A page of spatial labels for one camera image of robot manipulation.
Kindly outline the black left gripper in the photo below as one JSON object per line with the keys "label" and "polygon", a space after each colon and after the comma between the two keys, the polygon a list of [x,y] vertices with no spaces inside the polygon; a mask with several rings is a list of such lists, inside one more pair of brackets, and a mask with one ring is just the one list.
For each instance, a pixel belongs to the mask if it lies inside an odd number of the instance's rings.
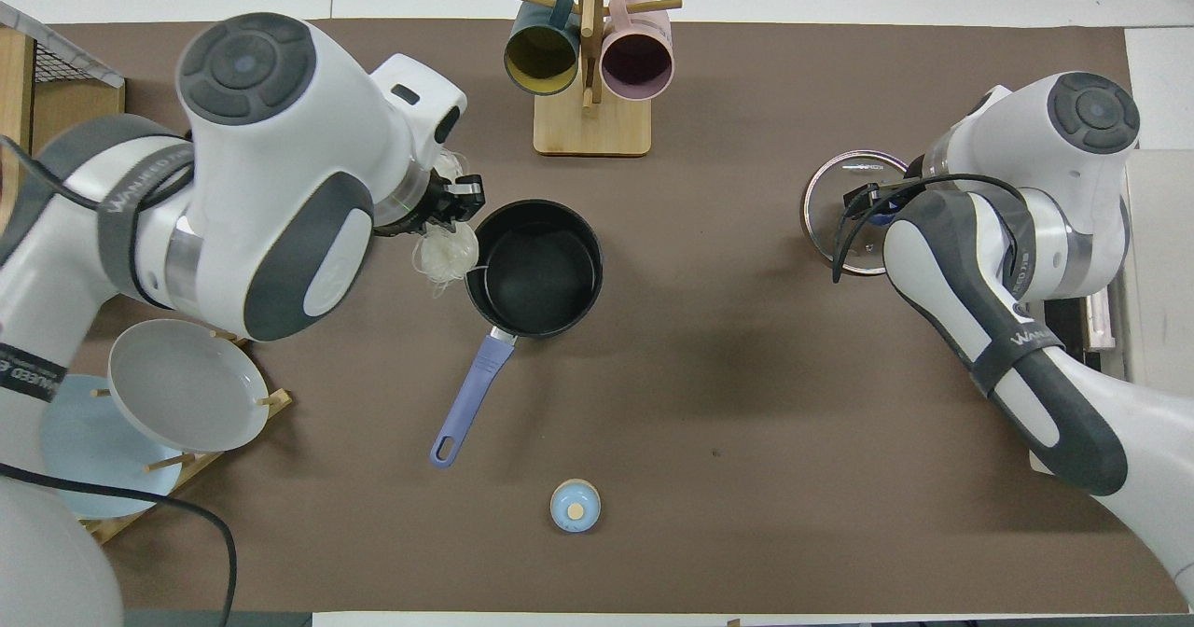
{"label": "black left gripper", "polygon": [[455,223],[469,222],[484,202],[479,174],[451,182],[436,171],[414,171],[373,207],[373,235],[426,234],[429,226],[454,232]]}

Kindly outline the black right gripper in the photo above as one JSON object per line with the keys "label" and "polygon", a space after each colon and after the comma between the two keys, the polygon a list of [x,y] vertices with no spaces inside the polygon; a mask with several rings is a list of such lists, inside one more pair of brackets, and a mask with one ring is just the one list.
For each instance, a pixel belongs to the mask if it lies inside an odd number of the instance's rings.
{"label": "black right gripper", "polygon": [[887,226],[923,190],[923,182],[896,182],[886,185],[868,182],[845,193],[844,217],[863,220],[870,226]]}

